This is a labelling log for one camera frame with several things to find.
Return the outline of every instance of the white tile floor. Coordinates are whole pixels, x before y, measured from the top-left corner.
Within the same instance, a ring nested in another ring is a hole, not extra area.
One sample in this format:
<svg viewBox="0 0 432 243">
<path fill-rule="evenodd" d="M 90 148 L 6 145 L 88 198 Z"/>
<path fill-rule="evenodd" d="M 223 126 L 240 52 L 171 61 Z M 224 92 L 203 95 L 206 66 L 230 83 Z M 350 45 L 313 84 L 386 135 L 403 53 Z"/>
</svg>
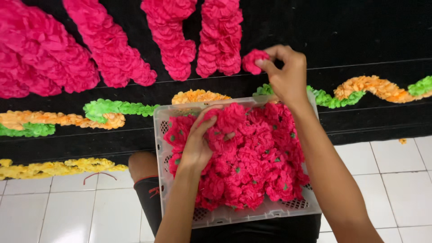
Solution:
<svg viewBox="0 0 432 243">
<path fill-rule="evenodd" d="M 385 243 L 432 242 L 430 148 L 432 136 L 336 146 Z M 0 181 L 1 241 L 153 242 L 129 172 L 110 174 Z M 318 242 L 336 242 L 324 217 Z"/>
</svg>

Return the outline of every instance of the person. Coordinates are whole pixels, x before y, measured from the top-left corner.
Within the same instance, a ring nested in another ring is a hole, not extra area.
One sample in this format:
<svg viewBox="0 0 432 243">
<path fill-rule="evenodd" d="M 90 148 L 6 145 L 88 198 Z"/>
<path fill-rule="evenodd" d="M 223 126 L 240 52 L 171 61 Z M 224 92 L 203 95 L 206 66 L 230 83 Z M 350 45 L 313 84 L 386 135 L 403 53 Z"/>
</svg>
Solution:
<svg viewBox="0 0 432 243">
<path fill-rule="evenodd" d="M 334 149 L 308 101 L 305 55 L 283 45 L 276 45 L 265 51 L 270 55 L 270 60 L 257 60 L 256 65 L 267 72 L 275 94 L 292 112 L 311 185 L 337 241 L 382 243 L 368 217 L 359 187 Z M 275 59 L 284 62 L 281 70 L 274 65 Z M 191 230 L 200 174 L 212 156 L 203 135 L 215 124 L 216 117 L 197 127 L 207 110 L 200 113 L 191 128 L 163 218 L 155 155 L 137 152 L 129 159 L 134 188 L 156 236 L 155 243 L 316 242 L 321 214 Z"/>
</svg>

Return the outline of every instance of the forearm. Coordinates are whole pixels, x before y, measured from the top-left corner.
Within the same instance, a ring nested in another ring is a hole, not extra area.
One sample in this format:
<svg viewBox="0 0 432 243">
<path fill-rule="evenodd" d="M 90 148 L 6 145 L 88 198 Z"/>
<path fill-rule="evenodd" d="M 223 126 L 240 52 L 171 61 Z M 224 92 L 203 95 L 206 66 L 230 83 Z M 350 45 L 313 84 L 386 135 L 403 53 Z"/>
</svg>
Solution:
<svg viewBox="0 0 432 243">
<path fill-rule="evenodd" d="M 199 180 L 200 173 L 192 168 L 177 171 L 155 243 L 190 241 Z"/>
<path fill-rule="evenodd" d="M 354 178 L 308 102 L 292 110 L 306 167 L 321 209 L 331 224 L 370 222 Z"/>
</svg>

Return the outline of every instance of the white plastic crate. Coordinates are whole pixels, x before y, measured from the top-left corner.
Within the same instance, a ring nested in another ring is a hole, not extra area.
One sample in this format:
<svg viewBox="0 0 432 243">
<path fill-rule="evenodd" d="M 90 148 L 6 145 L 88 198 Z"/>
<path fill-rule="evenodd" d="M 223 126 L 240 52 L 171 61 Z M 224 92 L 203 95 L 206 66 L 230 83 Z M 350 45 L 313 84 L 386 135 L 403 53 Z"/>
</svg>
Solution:
<svg viewBox="0 0 432 243">
<path fill-rule="evenodd" d="M 317 107 L 315 103 L 315 96 L 312 92 L 308 91 L 309 102 L 312 104 L 315 114 L 318 117 Z M 165 214 L 166 204 L 169 199 L 169 192 L 174 182 L 173 175 L 169 172 L 168 160 L 172 157 L 172 146 L 169 145 L 164 139 L 163 135 L 168 131 L 168 122 L 170 116 L 180 116 L 193 114 L 198 115 L 204 108 L 215 105 L 223 104 L 229 106 L 233 102 L 237 102 L 245 107 L 261 107 L 267 102 L 276 100 L 275 96 L 255 96 L 240 99 L 227 99 L 220 101 L 209 102 L 195 102 L 181 105 L 160 106 L 154 111 L 153 119 L 155 126 L 156 138 L 156 155 L 158 158 L 158 171 L 159 171 L 159 186 L 161 196 L 162 216 Z M 306 166 L 303 163 L 303 169 L 307 174 Z M 255 209 L 255 211 L 247 208 L 244 210 L 234 211 L 228 206 L 219 206 L 214 211 L 209 211 L 204 208 L 196 208 L 194 212 L 194 220 L 192 228 L 202 228 L 223 224 L 234 224 L 246 221 L 254 221 L 261 219 L 269 219 L 274 217 L 289 217 L 307 214 L 321 213 L 315 194 L 312 187 L 306 185 L 302 192 L 304 200 L 292 201 L 271 201 L 266 195 L 264 202 Z"/>
</svg>

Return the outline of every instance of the knee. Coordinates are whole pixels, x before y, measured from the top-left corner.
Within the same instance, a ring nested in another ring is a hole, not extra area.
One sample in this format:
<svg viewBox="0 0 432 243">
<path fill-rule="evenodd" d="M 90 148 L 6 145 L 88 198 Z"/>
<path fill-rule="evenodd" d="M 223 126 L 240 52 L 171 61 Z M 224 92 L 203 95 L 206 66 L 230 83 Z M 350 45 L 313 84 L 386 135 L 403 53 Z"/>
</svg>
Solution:
<svg viewBox="0 0 432 243">
<path fill-rule="evenodd" d="M 133 182 L 148 176 L 158 175 L 156 155 L 151 152 L 135 152 L 129 157 L 129 172 Z"/>
</svg>

